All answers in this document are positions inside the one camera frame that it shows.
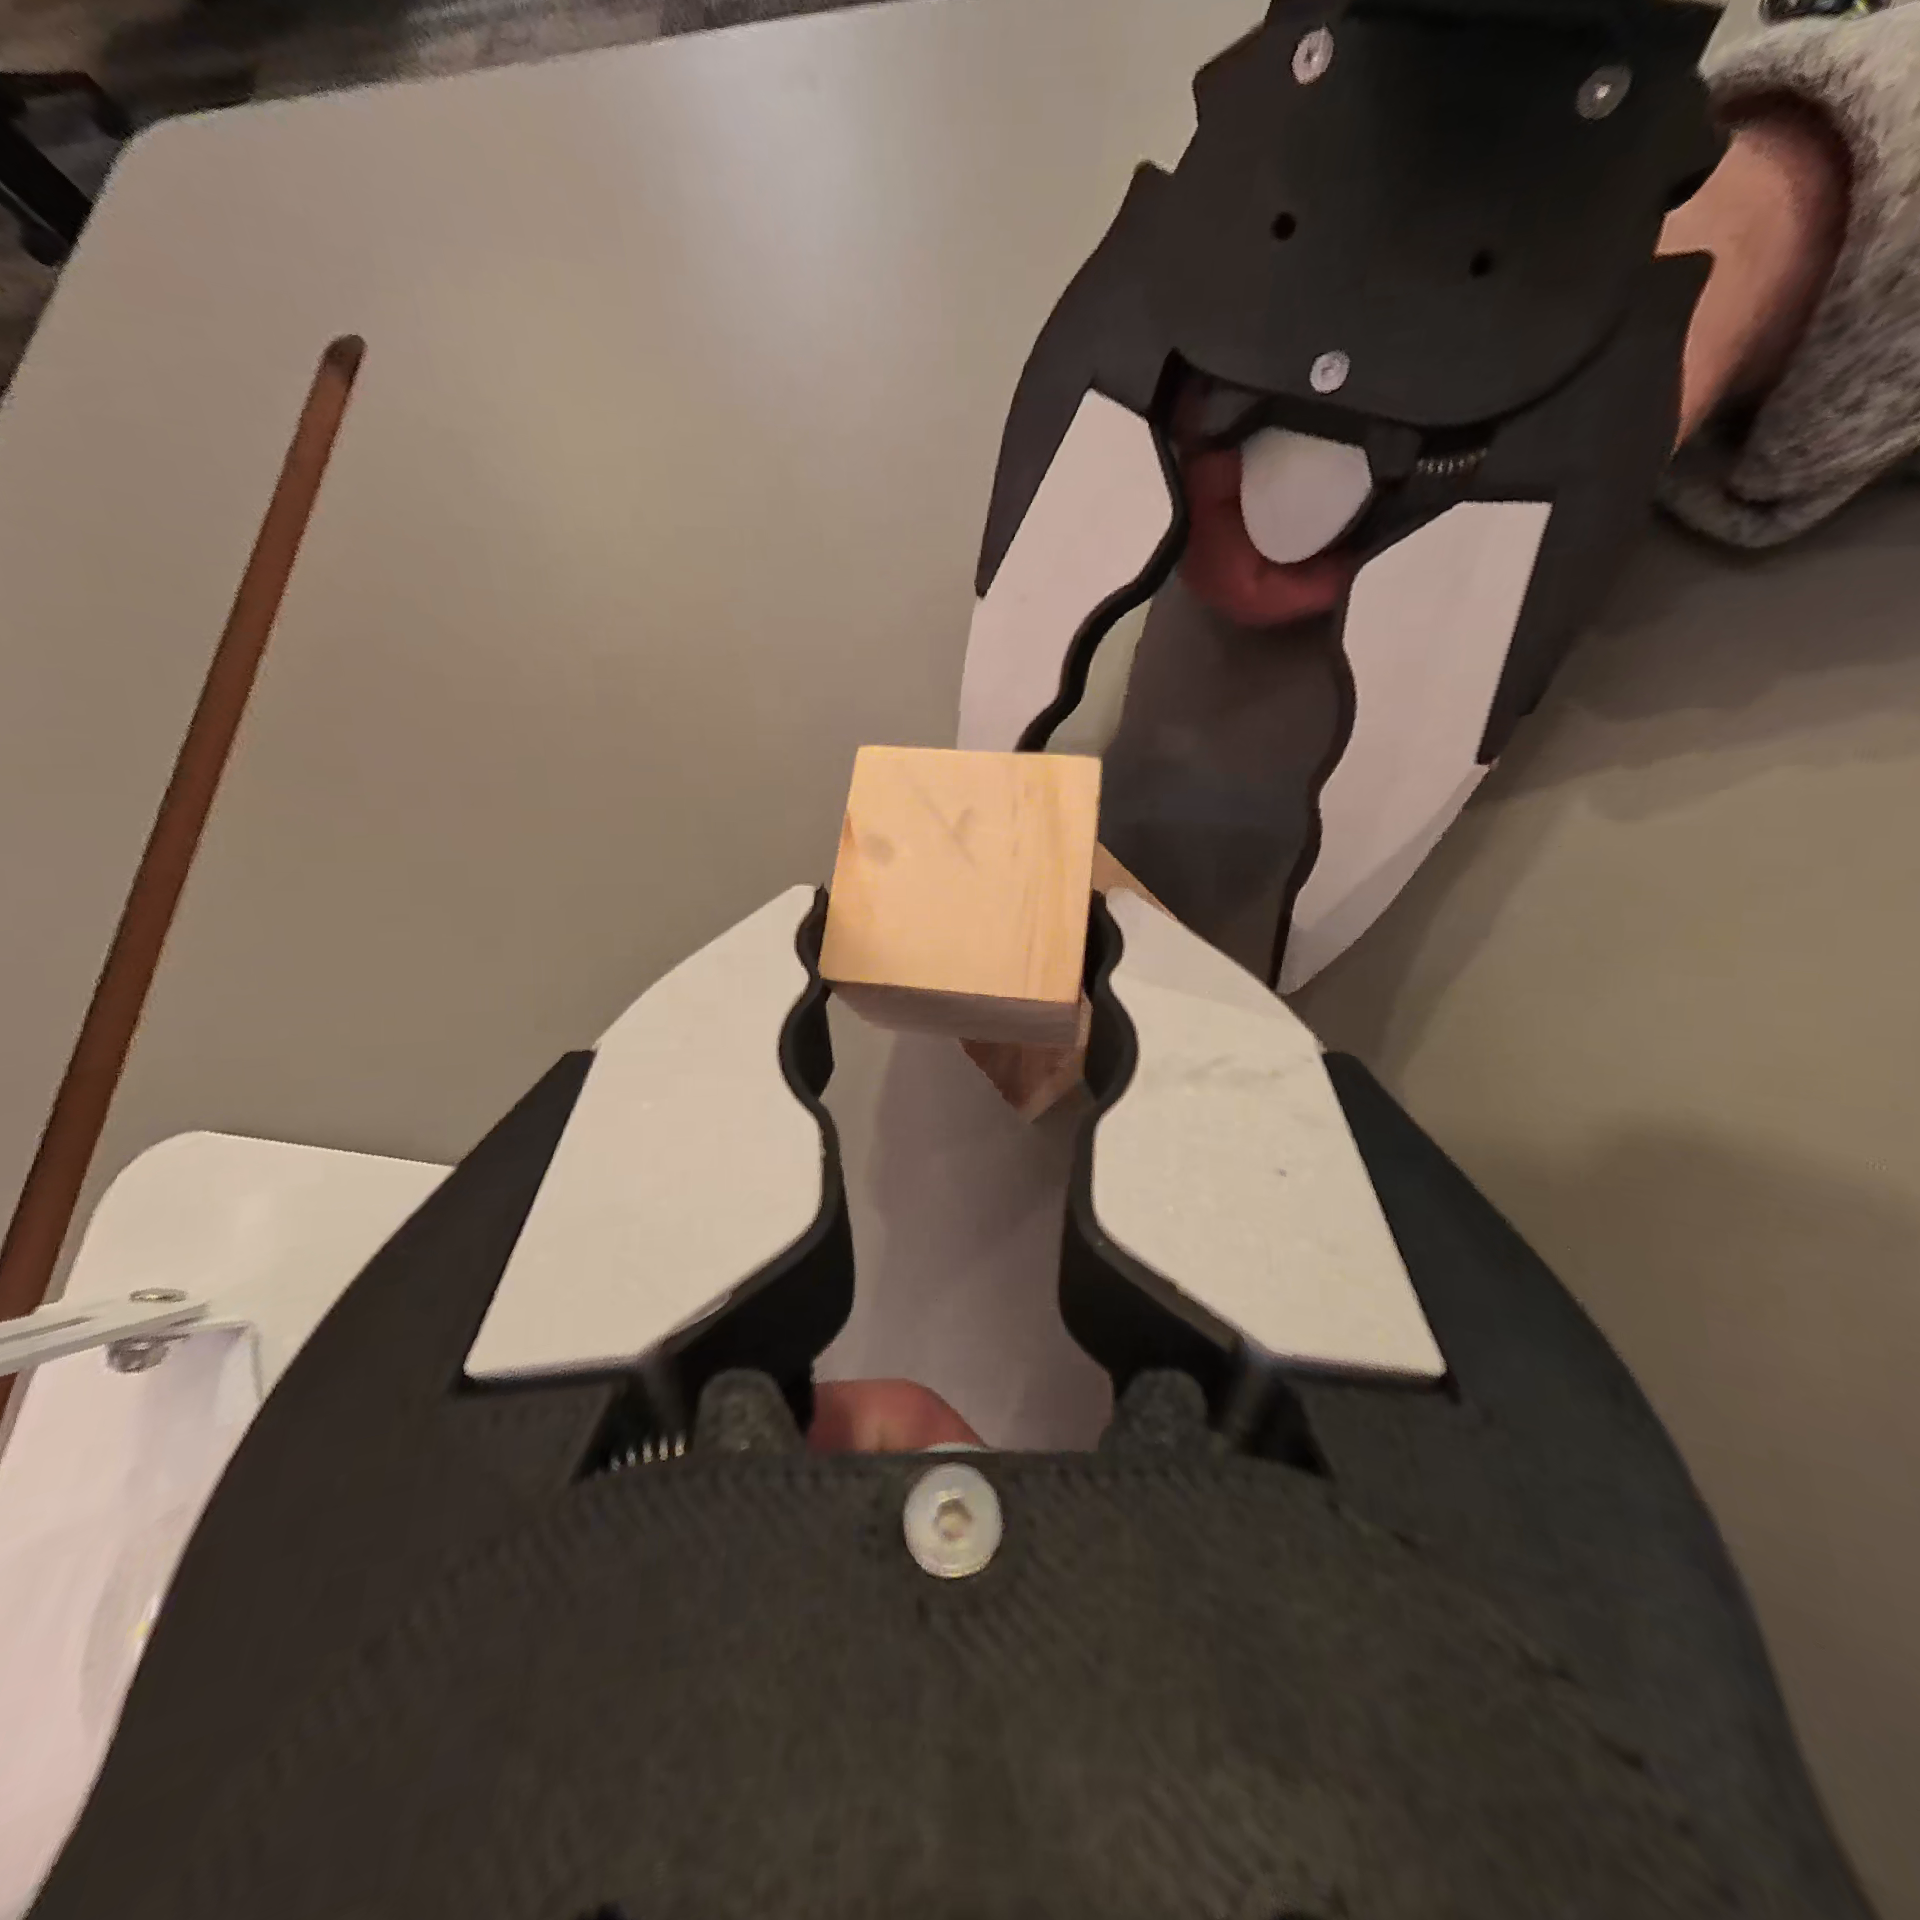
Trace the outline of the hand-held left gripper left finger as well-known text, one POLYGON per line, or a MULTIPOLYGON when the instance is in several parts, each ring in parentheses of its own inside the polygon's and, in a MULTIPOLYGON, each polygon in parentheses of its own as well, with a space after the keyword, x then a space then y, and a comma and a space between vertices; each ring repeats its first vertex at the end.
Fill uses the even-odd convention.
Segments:
POLYGON ((639 1433, 684 1437, 707 1380, 756 1371, 810 1421, 814 1369, 855 1294, 822 1105, 826 909, 822 889, 781 892, 595 1042, 469 1384, 610 1380, 639 1433))

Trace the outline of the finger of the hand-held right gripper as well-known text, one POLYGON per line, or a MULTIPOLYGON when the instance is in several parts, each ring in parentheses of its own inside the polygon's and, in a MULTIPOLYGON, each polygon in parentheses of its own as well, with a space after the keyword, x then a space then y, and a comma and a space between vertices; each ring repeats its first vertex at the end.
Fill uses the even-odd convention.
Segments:
POLYGON ((1045 747, 1084 707, 1092 664, 1167 574, 1174 488, 1157 428, 1084 397, 977 599, 959 684, 959 751, 1045 747))
POLYGON ((1547 521, 1539 499, 1474 499, 1363 566, 1341 628, 1353 725, 1315 794, 1320 843, 1294 896, 1279 992, 1388 910, 1480 787, 1547 521))

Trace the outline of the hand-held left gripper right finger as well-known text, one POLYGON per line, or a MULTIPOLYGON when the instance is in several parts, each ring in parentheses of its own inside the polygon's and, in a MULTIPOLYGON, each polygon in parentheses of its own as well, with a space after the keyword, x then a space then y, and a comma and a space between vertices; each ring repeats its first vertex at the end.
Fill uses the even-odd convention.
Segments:
POLYGON ((1219 1433, 1261 1447, 1299 1380, 1444 1384, 1331 1068, 1291 1006, 1134 889, 1097 896, 1084 986, 1060 1318, 1113 1403, 1186 1379, 1219 1433))

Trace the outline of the wooden cube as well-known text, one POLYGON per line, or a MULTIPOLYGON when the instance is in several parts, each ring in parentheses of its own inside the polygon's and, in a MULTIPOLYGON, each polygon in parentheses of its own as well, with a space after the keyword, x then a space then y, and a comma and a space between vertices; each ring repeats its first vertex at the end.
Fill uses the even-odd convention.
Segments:
POLYGON ((1101 761, 865 745, 818 978, 883 1028, 1076 1038, 1101 761))
MULTIPOLYGON (((1173 919, 1173 909, 1145 889, 1106 846, 1094 850, 1092 892, 1134 892, 1157 910, 1173 919)), ((1023 1118, 1041 1119, 1084 1083, 1084 1057, 1092 1044, 1092 995, 1076 998, 1073 1035, 1067 1042, 987 1042, 962 1038, 959 1051, 984 1072, 993 1092, 1023 1118)))

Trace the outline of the person's right forearm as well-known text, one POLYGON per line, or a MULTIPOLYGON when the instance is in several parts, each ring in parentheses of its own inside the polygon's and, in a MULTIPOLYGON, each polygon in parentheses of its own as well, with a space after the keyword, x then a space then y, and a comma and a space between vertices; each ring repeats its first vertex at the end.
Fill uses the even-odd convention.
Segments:
POLYGON ((1660 499, 1761 551, 1917 468, 1917 4, 1763 25, 1703 79, 1726 151, 1663 228, 1715 265, 1660 499))

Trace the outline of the white desk stand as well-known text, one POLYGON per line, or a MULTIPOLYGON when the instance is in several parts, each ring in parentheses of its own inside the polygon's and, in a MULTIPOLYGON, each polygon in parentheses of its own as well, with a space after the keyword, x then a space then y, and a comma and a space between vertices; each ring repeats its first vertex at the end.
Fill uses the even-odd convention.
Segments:
POLYGON ((101 1769, 198 1511, 265 1395, 444 1181, 430 1164, 187 1134, 101 1197, 70 1297, 208 1299, 160 1354, 29 1371, 4 1447, 4 1916, 22 1916, 101 1769))

